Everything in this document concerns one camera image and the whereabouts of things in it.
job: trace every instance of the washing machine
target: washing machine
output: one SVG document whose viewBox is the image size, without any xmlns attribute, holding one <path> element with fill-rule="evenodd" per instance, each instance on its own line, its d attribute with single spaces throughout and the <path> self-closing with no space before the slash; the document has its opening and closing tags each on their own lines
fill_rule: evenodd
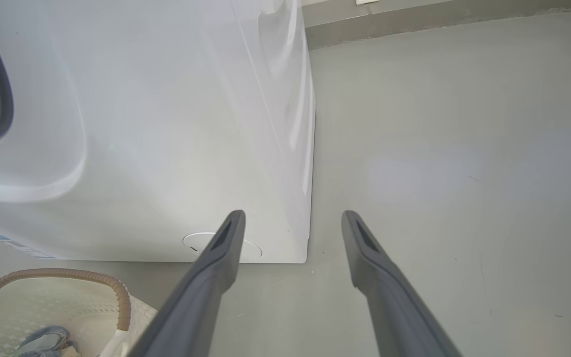
<svg viewBox="0 0 571 357">
<path fill-rule="evenodd" d="M 0 0 L 0 242 L 191 262 L 241 209 L 305 262 L 314 120 L 299 0 Z"/>
</svg>

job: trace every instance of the label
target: label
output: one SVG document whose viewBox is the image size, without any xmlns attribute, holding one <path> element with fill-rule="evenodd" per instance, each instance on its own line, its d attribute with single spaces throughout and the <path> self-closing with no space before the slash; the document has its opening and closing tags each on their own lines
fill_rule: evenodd
<svg viewBox="0 0 571 357">
<path fill-rule="evenodd" d="M 0 242 L 6 244 L 7 246 L 13 247 L 14 249 L 20 250 L 23 253 L 30 254 L 30 255 L 32 255 L 32 257 L 35 257 L 35 258 L 56 259 L 50 255 L 45 254 L 45 253 L 41 253 L 40 251 L 38 251 L 34 248 L 30 248 L 29 246 L 24 246 L 23 244 L 15 242 L 15 241 L 11 240 L 10 238 L 7 238 L 7 237 L 0 236 Z"/>
</svg>

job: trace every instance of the basket handle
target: basket handle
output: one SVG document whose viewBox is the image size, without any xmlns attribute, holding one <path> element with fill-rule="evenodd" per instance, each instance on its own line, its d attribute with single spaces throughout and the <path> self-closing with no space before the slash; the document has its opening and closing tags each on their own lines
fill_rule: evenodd
<svg viewBox="0 0 571 357">
<path fill-rule="evenodd" d="M 15 271 L 14 273 L 10 273 L 3 278 L 0 278 L 0 289 L 16 280 L 28 278 L 69 278 L 107 285 L 114 290 L 116 298 L 118 298 L 117 329 L 122 331 L 129 330 L 129 322 L 131 321 L 131 301 L 129 300 L 129 292 L 127 292 L 127 288 L 120 282 L 120 280 L 113 276 L 76 269 L 28 269 Z"/>
</svg>

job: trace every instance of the white plastic basket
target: white plastic basket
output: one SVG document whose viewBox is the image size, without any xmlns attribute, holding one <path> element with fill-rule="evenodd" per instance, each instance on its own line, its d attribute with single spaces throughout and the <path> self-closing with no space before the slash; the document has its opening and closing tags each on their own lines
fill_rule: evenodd
<svg viewBox="0 0 571 357">
<path fill-rule="evenodd" d="M 156 310 L 116 278 L 73 269 L 30 269 L 0 279 L 0 357 L 32 332 L 67 328 L 81 357 L 125 357 Z"/>
</svg>

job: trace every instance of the floor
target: floor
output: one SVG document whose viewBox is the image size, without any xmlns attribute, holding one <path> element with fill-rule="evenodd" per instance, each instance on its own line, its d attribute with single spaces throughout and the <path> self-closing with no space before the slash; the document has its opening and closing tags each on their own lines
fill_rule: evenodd
<svg viewBox="0 0 571 357">
<path fill-rule="evenodd" d="M 373 357 L 340 231 L 355 210 L 467 357 L 571 355 L 571 13 L 311 52 L 317 93 L 308 262 L 245 264 L 211 355 Z M 160 307 L 187 264 L 95 270 Z"/>
</svg>

